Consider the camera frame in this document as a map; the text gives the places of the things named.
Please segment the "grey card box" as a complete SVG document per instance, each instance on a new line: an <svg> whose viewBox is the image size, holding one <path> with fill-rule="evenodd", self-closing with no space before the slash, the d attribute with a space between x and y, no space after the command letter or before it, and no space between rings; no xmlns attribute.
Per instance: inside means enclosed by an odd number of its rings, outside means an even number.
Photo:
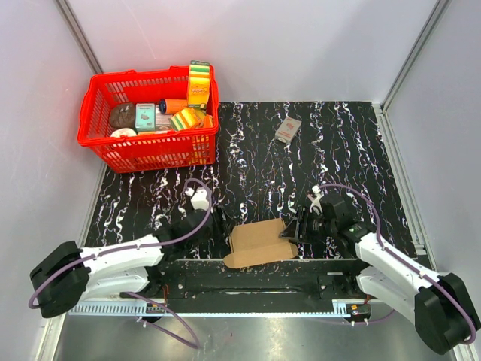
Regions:
<svg viewBox="0 0 481 361"><path fill-rule="evenodd" d="M274 138L284 144L291 144L300 127L300 120L286 117L274 133Z"/></svg>

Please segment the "orange snack packet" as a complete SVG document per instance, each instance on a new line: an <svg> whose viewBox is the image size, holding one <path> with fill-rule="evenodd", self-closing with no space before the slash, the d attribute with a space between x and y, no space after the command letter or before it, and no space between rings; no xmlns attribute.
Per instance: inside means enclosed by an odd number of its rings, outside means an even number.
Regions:
<svg viewBox="0 0 481 361"><path fill-rule="evenodd" d="M202 122L202 127L205 129L212 128L213 127L213 117L209 114L206 114L204 116L203 122Z"/></svg>

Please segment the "orange cylinder can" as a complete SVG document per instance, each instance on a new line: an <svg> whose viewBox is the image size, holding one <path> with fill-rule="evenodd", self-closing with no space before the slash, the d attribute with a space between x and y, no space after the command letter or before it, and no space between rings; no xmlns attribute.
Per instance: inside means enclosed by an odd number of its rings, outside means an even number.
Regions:
<svg viewBox="0 0 481 361"><path fill-rule="evenodd" d="M188 107L186 99L161 99L159 101L159 111L162 114L172 115Z"/></svg>

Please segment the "tall yellow green sponge pack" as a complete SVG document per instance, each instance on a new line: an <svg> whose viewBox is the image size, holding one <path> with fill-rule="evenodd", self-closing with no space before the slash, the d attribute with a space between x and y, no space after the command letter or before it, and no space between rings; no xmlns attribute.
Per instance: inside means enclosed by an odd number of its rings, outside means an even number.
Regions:
<svg viewBox="0 0 481 361"><path fill-rule="evenodd" d="M210 97L210 64L192 60L189 64L187 102L191 108L207 109Z"/></svg>

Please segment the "red plastic shopping basket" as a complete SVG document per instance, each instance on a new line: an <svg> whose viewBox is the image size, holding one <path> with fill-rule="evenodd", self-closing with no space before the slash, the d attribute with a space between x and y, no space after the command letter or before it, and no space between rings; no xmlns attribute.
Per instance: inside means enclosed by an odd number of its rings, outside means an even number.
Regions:
<svg viewBox="0 0 481 361"><path fill-rule="evenodd" d="M186 96L189 68L172 65L155 71L121 71L91 77L79 114L77 143L93 151L116 173L153 171L216 161L219 131L219 87L210 83L207 113L210 128L135 137L112 137L111 111L122 103L154 103Z"/></svg>

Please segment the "white round tape roll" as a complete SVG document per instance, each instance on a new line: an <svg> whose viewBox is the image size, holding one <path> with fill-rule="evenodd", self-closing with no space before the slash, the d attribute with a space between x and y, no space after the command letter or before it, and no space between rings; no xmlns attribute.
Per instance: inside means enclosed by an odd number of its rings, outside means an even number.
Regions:
<svg viewBox="0 0 481 361"><path fill-rule="evenodd" d="M116 129L111 133L112 138L121 138L121 137L135 137L137 132L131 128L121 128Z"/></svg>

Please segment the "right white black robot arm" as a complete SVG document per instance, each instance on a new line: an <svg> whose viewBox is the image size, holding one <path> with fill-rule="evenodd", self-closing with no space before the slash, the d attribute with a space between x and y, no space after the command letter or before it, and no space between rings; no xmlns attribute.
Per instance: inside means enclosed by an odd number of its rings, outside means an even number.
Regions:
<svg viewBox="0 0 481 361"><path fill-rule="evenodd" d="M343 277L344 293L352 298L364 293L386 303L409 320L437 354L474 341L480 330L478 313L459 276L441 275L400 252L374 226L356 219L338 194L298 207L280 237L300 244L332 238L344 256L366 263L367 268Z"/></svg>

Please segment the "lying yellow green sponge pack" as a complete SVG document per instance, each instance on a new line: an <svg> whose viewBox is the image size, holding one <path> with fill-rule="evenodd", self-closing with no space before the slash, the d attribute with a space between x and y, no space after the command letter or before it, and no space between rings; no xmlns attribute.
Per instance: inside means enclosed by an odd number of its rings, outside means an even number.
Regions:
<svg viewBox="0 0 481 361"><path fill-rule="evenodd" d="M196 129L204 125L206 113L196 108L184 108L170 117L171 128L175 131Z"/></svg>

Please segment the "brown cardboard box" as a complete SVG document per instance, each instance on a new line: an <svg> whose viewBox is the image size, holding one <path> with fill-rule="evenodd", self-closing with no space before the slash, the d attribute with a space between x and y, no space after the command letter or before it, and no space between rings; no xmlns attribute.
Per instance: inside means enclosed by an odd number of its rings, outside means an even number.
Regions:
<svg viewBox="0 0 481 361"><path fill-rule="evenodd" d="M225 266L239 269L294 259L298 247L280 237L284 229L280 218L235 226L230 236L231 253L223 259Z"/></svg>

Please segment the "brown round bread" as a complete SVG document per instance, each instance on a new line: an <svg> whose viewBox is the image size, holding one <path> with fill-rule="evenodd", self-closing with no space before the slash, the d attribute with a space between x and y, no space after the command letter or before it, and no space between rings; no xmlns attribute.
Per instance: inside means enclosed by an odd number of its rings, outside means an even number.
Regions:
<svg viewBox="0 0 481 361"><path fill-rule="evenodd" d="M136 106L134 103L122 103L112 109L109 124L114 129L135 127Z"/></svg>

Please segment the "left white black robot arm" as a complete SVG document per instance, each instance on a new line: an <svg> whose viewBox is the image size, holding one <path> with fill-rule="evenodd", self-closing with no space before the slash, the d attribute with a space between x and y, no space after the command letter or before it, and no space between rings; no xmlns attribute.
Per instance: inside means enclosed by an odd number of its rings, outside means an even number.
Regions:
<svg viewBox="0 0 481 361"><path fill-rule="evenodd" d="M127 292L155 297L163 287L155 267L182 259L209 240L224 241L233 228L234 220L216 206L196 209L134 241L84 248L63 242L31 270L29 307L49 319L87 299Z"/></svg>

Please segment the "teal small box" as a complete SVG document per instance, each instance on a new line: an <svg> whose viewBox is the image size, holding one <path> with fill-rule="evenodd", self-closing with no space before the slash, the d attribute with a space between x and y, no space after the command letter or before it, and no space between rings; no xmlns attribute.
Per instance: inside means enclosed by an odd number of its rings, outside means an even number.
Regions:
<svg viewBox="0 0 481 361"><path fill-rule="evenodd" d="M135 107L135 129L137 132L152 132L156 127L156 105L137 103Z"/></svg>

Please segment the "pink white flat box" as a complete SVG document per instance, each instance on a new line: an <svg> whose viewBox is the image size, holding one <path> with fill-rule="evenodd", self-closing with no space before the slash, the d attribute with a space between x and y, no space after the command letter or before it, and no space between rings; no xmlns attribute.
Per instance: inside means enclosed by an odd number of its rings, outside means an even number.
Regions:
<svg viewBox="0 0 481 361"><path fill-rule="evenodd" d="M159 110L159 106L155 106L155 130L156 131L168 131L171 130L171 116L169 114L162 114Z"/></svg>

